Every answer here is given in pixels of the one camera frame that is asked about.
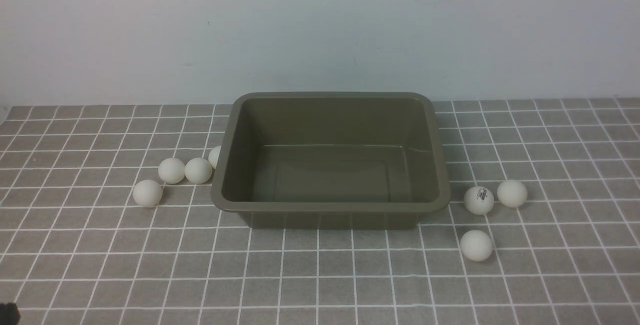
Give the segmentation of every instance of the black object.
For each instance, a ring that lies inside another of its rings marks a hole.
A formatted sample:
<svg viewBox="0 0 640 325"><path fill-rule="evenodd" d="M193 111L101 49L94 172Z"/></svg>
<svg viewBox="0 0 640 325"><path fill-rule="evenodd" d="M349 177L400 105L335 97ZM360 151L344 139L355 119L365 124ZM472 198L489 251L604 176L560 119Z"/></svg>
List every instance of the black object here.
<svg viewBox="0 0 640 325"><path fill-rule="evenodd" d="M13 302L0 304L0 325L18 325L20 323L20 311Z"/></svg>

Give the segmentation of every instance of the white wall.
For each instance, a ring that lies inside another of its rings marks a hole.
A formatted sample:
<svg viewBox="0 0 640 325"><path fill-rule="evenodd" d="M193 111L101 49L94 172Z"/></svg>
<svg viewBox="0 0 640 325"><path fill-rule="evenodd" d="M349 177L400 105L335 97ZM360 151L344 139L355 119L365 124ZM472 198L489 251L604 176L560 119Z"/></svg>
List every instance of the white wall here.
<svg viewBox="0 0 640 325"><path fill-rule="evenodd" d="M640 95L640 0L0 0L0 104Z"/></svg>

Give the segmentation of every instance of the white ball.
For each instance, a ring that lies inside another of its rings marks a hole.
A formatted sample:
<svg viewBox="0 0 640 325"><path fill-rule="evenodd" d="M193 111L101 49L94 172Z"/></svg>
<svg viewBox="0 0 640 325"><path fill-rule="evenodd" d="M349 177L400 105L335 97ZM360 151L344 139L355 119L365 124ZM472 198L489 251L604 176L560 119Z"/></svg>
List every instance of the white ball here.
<svg viewBox="0 0 640 325"><path fill-rule="evenodd" d="M133 188L133 200L144 208L155 207L162 199L162 186L153 180L142 180Z"/></svg>
<svg viewBox="0 0 640 325"><path fill-rule="evenodd" d="M208 154L208 162L211 163L211 166L215 169L218 165L218 158L220 157L220 148L221 146L216 146L211 149L211 152Z"/></svg>
<svg viewBox="0 0 640 325"><path fill-rule="evenodd" d="M460 251L470 261L486 261L494 250L494 243L486 233L470 230L460 238Z"/></svg>
<svg viewBox="0 0 640 325"><path fill-rule="evenodd" d="M527 188L516 180L507 180L498 186L498 200L509 208L517 208L527 200Z"/></svg>
<svg viewBox="0 0 640 325"><path fill-rule="evenodd" d="M185 163L178 158L166 158L158 166L158 176L167 184L178 184L185 178Z"/></svg>
<svg viewBox="0 0 640 325"><path fill-rule="evenodd" d="M213 173L211 164L203 158L192 158L184 167L184 174L194 184L203 184Z"/></svg>
<svg viewBox="0 0 640 325"><path fill-rule="evenodd" d="M494 195L484 186L474 186L464 194L464 207L469 213L485 215L494 207Z"/></svg>

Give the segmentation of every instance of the grid pattern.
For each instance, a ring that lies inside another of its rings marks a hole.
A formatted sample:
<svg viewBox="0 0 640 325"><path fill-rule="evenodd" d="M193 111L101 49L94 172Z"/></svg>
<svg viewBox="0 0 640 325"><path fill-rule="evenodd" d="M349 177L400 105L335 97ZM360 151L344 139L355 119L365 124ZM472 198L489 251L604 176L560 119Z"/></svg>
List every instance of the grid pattern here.
<svg viewBox="0 0 640 325"><path fill-rule="evenodd" d="M208 184L130 200L220 144L229 105L15 107L0 124L0 302L22 324L640 323L640 99L435 102L453 199L411 231L249 229ZM464 192L529 200L468 213ZM458 239L490 234L474 263Z"/></svg>

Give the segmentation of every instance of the white grid line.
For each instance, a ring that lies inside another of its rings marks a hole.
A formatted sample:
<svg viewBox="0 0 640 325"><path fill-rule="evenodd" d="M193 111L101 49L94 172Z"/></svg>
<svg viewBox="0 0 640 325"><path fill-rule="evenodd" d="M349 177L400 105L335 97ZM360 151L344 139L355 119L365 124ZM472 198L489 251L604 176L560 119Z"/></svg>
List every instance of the white grid line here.
<svg viewBox="0 0 640 325"><path fill-rule="evenodd" d="M484 121L484 123L487 123L487 118L485 117L485 113L482 112L482 120ZM505 179L508 179L507 177L507 172L505 171L505 167L503 166L502 163L502 158L500 156L500 152L498 152L498 148L496 147L496 143L494 142L494 136L491 134L491 132L489 132L489 136L491 138L491 142L493 143L493 151L495 152L497 158L498 158L498 163L500 164L500 170L502 170L502 175L504 176ZM494 200L499 204L499 200L498 200L498 193L496 192L495 198ZM551 307L551 313L553 313L553 318L555 319L555 323L556 324L560 324L560 319L558 319L558 314L556 313L556 307L554 306L553 301L551 300L551 295L549 293L549 289L547 288L547 284L545 283L544 278L542 277L542 271L540 269L540 263L538 262L538 257L536 256L536 252L533 249L533 245L531 243L531 238L529 236L529 233L527 232L527 227L524 224L524 220L522 218L522 214L519 208L514 209L514 211L518 214L518 218L519 218L519 222L522 226L522 232L524 233L524 236L526 238L526 243L528 244L528 247L531 249L531 257L533 257L533 261L535 263L535 269L537 270L538 274L540 274L540 282L542 283L542 288L544 289L544 295L546 295L546 299L549 301L550 307ZM487 217L487 215L484 216L484 218L486 219L487 224L489 224L489 218ZM505 276L505 270L503 270L503 266L502 263L500 264L500 272L502 273L502 278L504 279L504 286L507 288L507 291L509 291L509 284L507 283L507 276ZM511 298L511 293L509 293L509 300L510 302L513 304L514 300L512 300ZM519 321L518 319L518 314L515 311L515 307L513 308L513 316L515 316L516 321Z"/></svg>
<svg viewBox="0 0 640 325"><path fill-rule="evenodd" d="M396 285L394 284L394 269L391 264L391 246L389 246L389 230L384 230L384 241L386 241L386 260L389 265L389 277L391 277L391 301L393 302L393 318L395 325L398 325L398 307L396 306Z"/></svg>
<svg viewBox="0 0 640 325"><path fill-rule="evenodd" d="M105 120L106 120L106 117L105 117L105 118L103 118L102 122L100 123L100 129L102 129L103 125L105 124ZM91 147L90 147L90 148L93 148L93 147L94 147L94 145L96 144L96 139L97 139L97 138L98 138L97 136L93 138L93 141L91 142ZM74 183L74 184L78 181L78 178L79 178L79 177L80 177L80 172L78 172L78 173L75 175L75 179L73 180L73 183ZM98 199L99 199L99 193L100 193L100 192L102 192L102 188L98 191L98 195L96 195L96 197L95 197L95 200L94 200L94 202L93 202L93 205L94 205L94 206L96 205L96 202L97 202L97 201L98 201ZM76 253L76 252L77 252L77 250L78 250L78 246L80 245L80 241L82 240L82 236L83 236L83 235L84 235L84 233L85 233L85 229L86 229L87 225L89 224L89 221L91 220L91 215L92 215L93 213L94 213L94 208L92 208L92 209L90 209L90 210L89 210L89 216L87 216L86 221L84 222L84 226L83 226L82 230L80 230L80 235L78 236L78 239L77 239L77 241L75 242L75 245L74 245L74 247L73 247L73 252L74 252L74 253ZM74 255L71 255L71 257L69 257L69 261L66 263L66 268L64 268L64 273L62 274L62 277L61 277L62 279L64 279L64 278L66 278L66 277L67 277L67 271L69 271L69 268L71 267L71 261L73 261L73 259L74 259ZM53 307L53 303L55 302L56 297L58 296L58 293L60 292L60 288L61 288L61 287L62 287L62 281L60 281L60 283L59 283L59 284L57 284L57 287L55 288L55 292L54 292L54 294L53 294L53 297L51 297L51 302L50 302L50 303L49 303L49 305L48 305L49 309L47 309L47 310L45 311L44 316L43 316L43 318L42 318L42 323L44 323L44 322L47 320L47 316L49 315L50 309Z"/></svg>
<svg viewBox="0 0 640 325"><path fill-rule="evenodd" d="M213 106L212 111L213 111L212 114L215 114L216 106ZM209 127L211 127L212 124L213 124L213 118L211 118L211 124L209 125ZM209 142L209 138L207 137L205 144L208 143L208 142ZM206 157L206 151L207 151L206 149L203 150L202 157L205 158L205 159L208 159ZM202 309L204 308L204 301L205 301L205 299L207 297L207 289L209 288L209 277L211 275L211 266L213 265L213 255L216 252L216 243L218 241L218 230L220 229L220 221L222 221L222 211L218 210L217 211L217 222L215 223L215 234L214 234L214 238L213 238L213 244L211 245L211 255L208 258L208 268L206 268L206 281L204 282L204 290L202 292L202 299L201 299L201 302L200 302L200 309L199 309L199 312L198 312L198 323L202 322Z"/></svg>
<svg viewBox="0 0 640 325"><path fill-rule="evenodd" d="M49 122L49 123L48 123L48 125L46 126L46 129L49 129L49 128L51 127L51 124L52 124L52 123L53 123L53 122ZM74 124L73 124L73 127L75 128L77 124L78 124L78 122L74 123ZM58 154L58 155L57 155L57 157L55 158L55 161L57 162L59 158L60 158L60 154ZM39 196L39 195L40 195L40 193L42 192L42 189L44 188L44 184L46 184L46 183L47 183L47 180L49 179L49 177L50 177L50 175L51 175L51 173L52 173L52 172L53 172L53 170L51 169L48 173L46 173L46 177L45 177L45 179L42 181L42 185L41 185L41 186L40 186L40 188L37 190L37 192L36 192L35 196L33 197L33 200L31 201L31 204L32 204L32 205L34 204L34 202L36 201L36 199L38 198L38 196ZM77 179L78 179L78 174L76 174L75 179L73 180L73 182L75 183ZM71 190L69 190L69 191L66 193L65 198L69 197L69 193L70 193L70 192L71 192ZM36 254L36 257L35 257L35 259L33 260L33 263L31 264L31 266L30 266L30 268L29 268L29 272L27 273L27 275L26 275L26 277L25 277L25 281L24 281L24 282L22 283L22 285L20 286L20 290L18 290L18 293L17 293L17 295L16 295L16 298L19 298L19 297L20 297L20 295L23 293L23 290L25 289L25 285L27 284L27 280L31 277L32 272L34 271L34 268L35 268L35 266L36 266L36 263L38 262L38 259L40 258L40 255L41 255L41 253L42 253L42 250L44 249L44 246L46 245L47 241L49 240L49 236L50 236L50 234L51 234L51 230L53 229L53 227L54 227L55 223L58 221L58 218L59 218L60 214L62 213L62 209L63 209L63 207L62 207L62 206L60 206L60 209L58 209L57 214L55 214L55 218L54 218L53 222L51 223L50 229L48 229L48 232L46 233L46 236L45 236L45 238L44 238L44 241L42 241L42 245L40 246L39 251L38 251L38 253ZM11 246L11 243L9 243L9 245L7 246L7 253L9 252L9 247L10 247L10 246Z"/></svg>
<svg viewBox="0 0 640 325"><path fill-rule="evenodd" d="M178 136L178 144L180 144L180 140L183 137L183 131L185 131L185 124L187 123L186 120L183 120L182 122L182 130L180 131L180 135ZM202 150L202 154L204 156L205 152L207 150L204 149ZM173 157L176 157L176 154L178 153L178 148L176 148L176 150L174 150L173 152ZM191 190L191 198L189 200L189 204L192 204L194 202L194 195L196 193L196 186L195 184L191 184L192 186L192 190ZM185 230L187 228L187 222L189 221L189 213L192 211L192 207L188 206L187 207L187 213L184 216L184 222L182 223L182 229L180 230L180 240L178 240L178 250L180 250L181 246L183 245L183 239L185 238ZM173 258L173 266L171 266L171 275L169 277L169 285L166 287L166 291L164 293L164 300L162 302L162 309L160 309L160 316L158 316L158 325L160 325L160 322L162 321L162 316L165 313L165 308L167 306L167 300L169 299L169 291L171 291L171 283L173 282L175 273L176 273L176 264L178 263L178 254L175 255L175 257Z"/></svg>
<svg viewBox="0 0 640 325"><path fill-rule="evenodd" d="M127 130L128 130L128 129L130 128L130 126L131 126L131 122L132 122L132 120L133 120L133 113L135 113L136 108L137 108L137 106L134 106L134 109L133 109L133 111L132 111L132 116L129 118L128 123L126 123L126 129L127 129ZM121 140L120 140L120 142L119 142L118 149L116 150L115 155L114 155L114 157L113 157L113 159L112 159L112 161L111 161L111 164L110 164L110 166L109 166L109 169L107 170L107 174L106 174L106 175L105 175L105 177L104 177L104 180L103 180L103 183L102 183L102 185L103 185L103 186L106 184L107 179L109 179L109 174L111 173L112 168L114 168L114 163L115 163L115 161L116 161L116 158L118 157L118 152L120 151L120 149L121 149L121 147L122 147L122 143L123 143L123 142L124 142L124 136L122 136L122 139L121 139ZM102 193L102 188L100 189L100 191L98 191L98 195L96 196L96 199L100 198L100 194L101 194L101 193ZM120 214L120 216L119 216L118 224L116 225L116 230L113 232L113 235L111 236L111 241L110 241L110 243L109 243L109 248L108 248L108 250L107 250L107 252L108 252L108 253L110 253L110 252L111 252L112 247L114 247L114 241L115 241L116 236L117 236L117 234L118 234L118 230L117 230L117 229L120 227L120 224L122 223L122 219L123 219L123 218L124 218L124 209L122 210L122 213L121 213L121 214ZM99 278L101 278L101 277L102 277L102 275L103 275L103 271L105 270L105 266L106 266L106 264L107 264L107 259L108 259L108 257L109 257L109 255L106 255L106 256L104 257L104 261L102 262L102 266L101 266L101 268L100 268L100 272L99 272L99 275L98 275L98 279L99 279ZM96 294L96 289L98 288L98 283L99 283L99 282L98 282L98 281L96 281L96 282L95 282L95 284L93 284L93 289L91 289L91 295L89 296L89 300L88 300L88 302L87 302L87 307L89 307L89 305L91 304L91 302L92 302L92 301L93 301L93 299L94 299L94 295ZM81 319L80 323L84 322L86 317L87 317L87 310L85 310L85 311L84 311L84 313L82 313L82 319Z"/></svg>
<svg viewBox="0 0 640 325"><path fill-rule="evenodd" d="M162 113L162 106L160 106L160 110L158 111L158 113ZM154 125L154 129L156 129L158 127L158 122L160 122L160 117L156 117L155 118L155 125ZM146 150L144 151L144 155L142 156L142 163L144 163L145 159L147 158L147 155L149 154L149 146L151 145L151 138L149 138L149 141L146 144ZM137 171L137 174L135 174L135 181L138 181L138 179L140 178L140 172L142 171L142 168L140 168L140 170ZM133 193L133 188L130 189L129 194L127 196L127 199L130 199L131 195ZM147 247L147 243L149 241L149 235L151 234L151 226L153 225L154 221L156 220L156 214L158 213L158 207L154 206L153 210L153 215L151 216L151 223L149 224L149 228L146 230L146 236L144 236L144 243L142 243L142 252L140 252L140 257L137 260L137 266L135 267L135 274L134 277L138 276L138 273L140 272L140 264L142 263L142 257L144 256L144 250ZM131 282L131 285L128 288L128 293L126 294L126 300L125 300L125 306L127 304L129 304L130 300L131 300L131 293L133 292L133 286L134 286L134 282ZM121 314L120 314L120 318L118 323L122 322L122 319L124 319L124 313L125 311L122 310Z"/></svg>
<svg viewBox="0 0 640 325"><path fill-rule="evenodd" d="M455 117L455 123L458 124L458 116L454 115L454 117ZM464 136L462 136L462 131L460 129L458 129L458 133L462 141L462 148L464 149L466 158L469 159L469 154L467 153L467 147L464 146L465 138ZM451 205L448 206L448 215L451 216L451 224L453 225L453 235L455 236L455 243L457 244L457 247L460 248L460 237L458 236L458 229L456 229L455 227L456 220L453 216ZM466 282L466 290L468 291L468 294L469 294L469 302L471 302L471 310L473 311L473 320L475 321L475 325L480 325L480 323L478 322L478 312L476 311L474 296L473 296L473 293L471 292L471 283L469 282L469 277L467 276L467 265L465 264L465 259L462 255L462 251L459 252L459 257L460 257L460 261L462 262L462 272L464 272L464 275L465 275L464 282Z"/></svg>
<svg viewBox="0 0 640 325"><path fill-rule="evenodd" d="M253 225L254 216L251 216L251 224ZM251 236L253 235L253 229L249 227L249 239L246 241L246 257L244 258L244 272L242 273L242 287L240 288L240 302L238 304L238 317L237 317L237 325L240 324L240 315L243 309L243 297L245 295L245 282L247 281L247 268L249 265L249 249L251 248Z"/></svg>
<svg viewBox="0 0 640 325"><path fill-rule="evenodd" d="M512 118L512 119L514 120L514 122L515 122L515 118L514 118L514 115L513 115L513 114L511 115L511 118ZM540 118L540 120L542 120L542 116L540 116L540 113L538 113L538 118ZM518 128L516 127L516 131L518 132L518 136L520 137L520 140L522 141L522 144L524 144L524 139L522 138L522 134L521 134L520 129L518 129ZM525 149L525 152L526 152L526 156L527 156L529 159L531 159L531 154L529 153L529 150L527 149L527 147L526 147L526 146L524 146L524 149ZM553 150L555 151L556 156L558 156L558 158L560 158L560 152L558 152L558 149L556 148L555 143L553 144ZM565 171L567 174L569 174L569 172L567 171L567 168L566 168L566 166L565 166L565 164L564 164L564 163L562 164L562 167L564 168L564 171ZM535 167L533 167L533 169L534 169L535 177L537 177L538 179L540 179L540 177L539 177L539 175L538 175L538 172L537 172L536 168L535 168ZM539 182L539 185L540 185L540 189L542 190L542 194L544 195L544 199L545 199L545 200L549 200L549 196L547 195L547 191L546 191L546 190L545 190L545 188L542 186L542 182L541 182L541 181ZM573 190L575 191L575 190L576 190L576 187L574 186L574 183L573 183L573 182L571 182L571 185L573 186ZM551 216L553 216L553 220L557 222L557 221L558 221L558 219L556 218L556 214L553 212L553 209L551 209L551 205L549 205L549 204L547 204L547 205L548 205L548 207L549 207L549 211L551 212ZM562 238L562 243L563 243L565 246L568 246L569 244L567 243L567 239L565 239L565 234L563 234L562 229L560 229L560 225L557 225L557 224L556 224L556 227L557 227L558 233L560 234L560 238ZM569 252L567 252L567 253L569 254L569 259L571 259L571 264L573 265L573 268L575 269L576 274L578 274L578 280L580 281L580 286L582 287L582 291L584 292L584 294L585 294L585 296L586 296L586 298L587 298L588 302L590 303L590 307L591 307L591 310L593 311L593 315L595 316L596 320L598 321L598 324L599 324L599 325L602 325L601 320L600 320L600 318L598 317L598 313L596 312L596 308L595 308L595 306L594 306L594 303L592 302L591 297L590 297L589 293L587 292L587 288L586 288L586 286L585 286L585 282L583 281L583 278L582 278L582 276L580 275L580 270L578 270L578 265L576 265L576 260L574 259L574 255L571 253L571 251L569 251Z"/></svg>
<svg viewBox="0 0 640 325"><path fill-rule="evenodd" d="M567 109L565 108L564 104L562 104L562 108L565 110L565 112L567 111ZM604 131L606 136L608 137L608 139L611 140L610 134L605 130L604 126L602 126L602 122L601 122L600 116L598 115L597 111L594 111L594 115L595 115L596 119L598 120L600 126L602 127L602 131ZM583 140L583 138L582 138L582 136L580 134L578 134L578 138L581 141ZM620 152L618 151L618 148L615 147L615 145L614 145L614 148L615 148L615 151L617 151L618 155L620 155L620 157L622 158L622 154L620 154ZM589 151L587 151L587 155L589 156L589 159L591 161L593 161L592 156L589 153ZM627 171L629 171L631 173L631 168L627 165L626 161L624 161L623 163L624 163L624 166L626 167ZM638 239L636 238L633 229L631 229L629 223L627 222L627 220L625 218L624 213L622 213L622 211L620 210L620 207L618 206L618 202L616 200L616 197L613 195L613 193L611 192L611 189L609 188L609 185L607 184L605 178L602 176L601 170L597 166L594 166L594 168L595 168L596 172L598 173L598 176L602 180L601 182L604 184L606 192L608 192L608 195L613 200L613 204L615 204L615 209L617 209L618 213L622 217L622 220L624 220L624 224L626 224L626 228L629 230L629 233L633 237L633 240L635 241L636 245L638 245L638 247L640 247L640 243L638 243ZM575 189L575 190L576 190L576 193L578 194L578 199L582 199L582 196L580 195L580 193L578 193L578 189ZM591 221L592 218L591 218L589 212L587 211L587 209L585 207L585 203L581 201L580 204L582 205L582 208L583 208L584 212L587 215L587 219L590 222L591 228L593 229L593 232L595 233L599 244L604 248L604 242L601 239L601 236L600 236L600 234L598 232L598 229L596 229L594 223ZM622 282L622 279L620 278L620 275L618 275L618 271L616 270L616 267L615 267L615 265L614 265L614 263L613 263L613 261L611 259L611 256L610 256L609 252L606 249L603 249L603 252L604 252L604 254L606 256L606 260L608 261L609 265L611 266L611 270L613 270L613 273L614 273L615 277L617 278L618 284L620 284L620 288L622 289L622 292L624 293L624 296L629 301L629 303L631 303L631 296L629 295L629 292L627 291L627 288L625 287L625 284ZM636 320L640 324L640 316L638 316L638 311L636 310L636 308L634 306L632 306L631 309L633 310L633 315L635 316Z"/></svg>

